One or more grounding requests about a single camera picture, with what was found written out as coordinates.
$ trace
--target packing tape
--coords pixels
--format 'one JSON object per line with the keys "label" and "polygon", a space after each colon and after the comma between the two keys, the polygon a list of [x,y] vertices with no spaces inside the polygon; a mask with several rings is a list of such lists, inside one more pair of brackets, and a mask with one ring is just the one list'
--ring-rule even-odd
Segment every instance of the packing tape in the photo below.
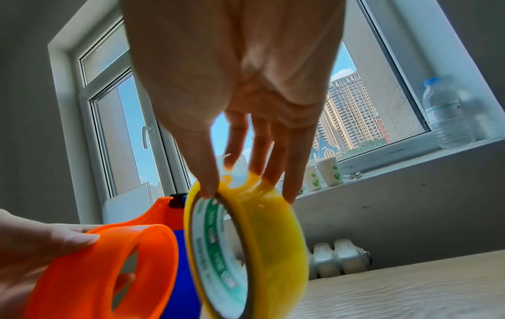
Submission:
{"label": "packing tape", "polygon": [[[88,232],[100,238],[49,265],[30,295],[24,319],[198,318],[189,266],[184,255],[179,259],[180,247],[185,254],[183,206],[180,197],[160,198],[134,220]],[[136,277],[112,311],[114,284],[132,251],[138,253]]]}
{"label": "packing tape", "polygon": [[[185,206],[184,229],[196,289],[212,319],[280,319],[304,296],[309,261],[291,206],[268,182],[249,175],[238,188],[219,185],[213,199],[197,182]],[[225,215],[237,230],[246,272],[225,233]]]}

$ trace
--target tree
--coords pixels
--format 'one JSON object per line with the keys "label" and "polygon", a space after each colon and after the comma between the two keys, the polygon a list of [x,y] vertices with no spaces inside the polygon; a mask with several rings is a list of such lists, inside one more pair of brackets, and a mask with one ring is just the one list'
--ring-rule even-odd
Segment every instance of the tree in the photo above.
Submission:
{"label": "tree", "polygon": [[365,143],[361,144],[359,147],[348,150],[347,152],[344,153],[344,157],[341,159],[346,159],[355,155],[359,155],[361,153],[365,153],[371,150],[375,150],[376,148],[382,147],[386,145],[387,142],[384,138],[379,138],[371,141],[366,141]]}

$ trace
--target blue plastic part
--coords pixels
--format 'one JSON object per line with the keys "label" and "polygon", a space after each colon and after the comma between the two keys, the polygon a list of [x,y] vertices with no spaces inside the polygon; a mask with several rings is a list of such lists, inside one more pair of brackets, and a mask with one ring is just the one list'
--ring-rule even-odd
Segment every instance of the blue plastic part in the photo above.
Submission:
{"label": "blue plastic part", "polygon": [[176,230],[174,233],[179,244],[179,269],[172,296],[160,319],[199,319],[201,304],[189,270],[184,230]]}
{"label": "blue plastic part", "polygon": [[424,86],[427,87],[427,86],[430,86],[432,85],[433,83],[435,83],[436,81],[438,81],[438,77],[434,77],[434,78],[431,78],[429,80],[426,80],[424,82]]}

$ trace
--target hand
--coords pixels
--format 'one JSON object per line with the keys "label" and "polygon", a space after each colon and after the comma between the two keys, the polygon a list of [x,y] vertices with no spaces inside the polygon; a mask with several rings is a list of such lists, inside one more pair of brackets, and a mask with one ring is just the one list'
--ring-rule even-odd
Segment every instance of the hand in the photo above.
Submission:
{"label": "hand", "polygon": [[[0,209],[0,318],[23,317],[30,292],[51,261],[93,244],[98,235],[83,234],[94,226],[43,224]],[[134,274],[121,274],[115,293]]]}
{"label": "hand", "polygon": [[251,114],[249,170],[272,184],[285,171],[282,193],[294,202],[342,38],[345,0],[122,4],[135,71],[203,195],[218,187],[210,127],[224,111],[225,167],[242,153]]}

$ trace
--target orange plastic handle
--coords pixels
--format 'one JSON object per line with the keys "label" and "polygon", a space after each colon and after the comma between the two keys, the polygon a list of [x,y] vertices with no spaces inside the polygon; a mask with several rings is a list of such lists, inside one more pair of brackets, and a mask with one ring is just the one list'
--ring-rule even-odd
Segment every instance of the orange plastic handle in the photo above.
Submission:
{"label": "orange plastic handle", "polygon": [[[38,280],[24,318],[158,319],[174,288],[179,261],[169,226],[182,216],[167,213],[170,199],[159,199],[137,219],[90,231],[100,235],[95,244],[55,259]],[[135,280],[112,311],[116,278],[134,249]]]}

